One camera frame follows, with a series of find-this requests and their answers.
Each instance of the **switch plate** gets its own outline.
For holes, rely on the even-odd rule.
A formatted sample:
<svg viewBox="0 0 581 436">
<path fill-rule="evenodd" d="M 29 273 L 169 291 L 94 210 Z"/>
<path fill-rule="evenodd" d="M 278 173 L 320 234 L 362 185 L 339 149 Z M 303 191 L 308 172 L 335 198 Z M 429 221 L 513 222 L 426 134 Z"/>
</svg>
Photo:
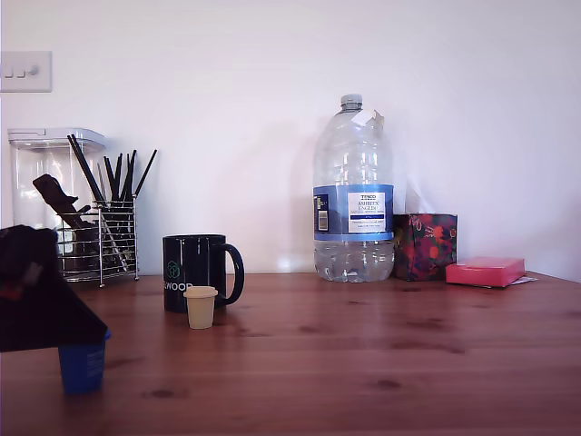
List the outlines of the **switch plate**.
<svg viewBox="0 0 581 436">
<path fill-rule="evenodd" d="M 52 92 L 52 54 L 52 52 L 2 52 L 0 54 L 0 92 Z"/>
</svg>

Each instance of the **bottle label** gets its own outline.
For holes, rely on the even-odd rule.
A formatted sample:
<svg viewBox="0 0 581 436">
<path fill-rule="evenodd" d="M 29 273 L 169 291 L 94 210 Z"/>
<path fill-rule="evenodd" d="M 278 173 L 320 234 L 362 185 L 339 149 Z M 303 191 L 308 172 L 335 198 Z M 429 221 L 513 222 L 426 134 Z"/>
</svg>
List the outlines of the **bottle label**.
<svg viewBox="0 0 581 436">
<path fill-rule="evenodd" d="M 319 186 L 313 194 L 316 241 L 393 239 L 391 184 Z"/>
</svg>

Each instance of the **utensil holder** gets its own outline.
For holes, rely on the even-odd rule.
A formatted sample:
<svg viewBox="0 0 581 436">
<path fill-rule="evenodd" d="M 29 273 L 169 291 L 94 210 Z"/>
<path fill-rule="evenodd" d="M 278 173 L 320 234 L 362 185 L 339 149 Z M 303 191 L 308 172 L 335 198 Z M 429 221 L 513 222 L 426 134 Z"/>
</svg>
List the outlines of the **utensil holder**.
<svg viewBox="0 0 581 436">
<path fill-rule="evenodd" d="M 129 202 L 94 202 L 86 213 L 70 213 L 86 227 L 72 229 L 63 220 L 58 233 L 58 260 L 68 282 L 104 281 L 134 275 L 139 280 L 135 197 Z"/>
</svg>

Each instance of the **pink box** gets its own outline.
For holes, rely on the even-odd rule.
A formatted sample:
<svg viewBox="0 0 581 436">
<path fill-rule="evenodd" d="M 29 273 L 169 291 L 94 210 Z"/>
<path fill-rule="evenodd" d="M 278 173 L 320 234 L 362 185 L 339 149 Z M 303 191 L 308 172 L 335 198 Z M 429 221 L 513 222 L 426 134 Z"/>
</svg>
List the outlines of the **pink box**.
<svg viewBox="0 0 581 436">
<path fill-rule="evenodd" d="M 477 257 L 446 267 L 446 282 L 504 288 L 525 275 L 524 259 Z"/>
</svg>

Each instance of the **tissue box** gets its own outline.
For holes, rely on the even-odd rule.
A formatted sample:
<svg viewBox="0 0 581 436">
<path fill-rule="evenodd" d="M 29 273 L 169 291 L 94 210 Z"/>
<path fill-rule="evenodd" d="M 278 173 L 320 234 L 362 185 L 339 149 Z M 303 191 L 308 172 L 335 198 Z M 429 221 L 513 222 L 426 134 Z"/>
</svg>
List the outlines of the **tissue box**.
<svg viewBox="0 0 581 436">
<path fill-rule="evenodd" d="M 443 213 L 394 215 L 394 277 L 409 282 L 446 280 L 456 262 L 458 217 Z"/>
<path fill-rule="evenodd" d="M 448 283 L 504 288 L 525 275 L 524 259 L 478 257 L 446 268 Z"/>
</svg>

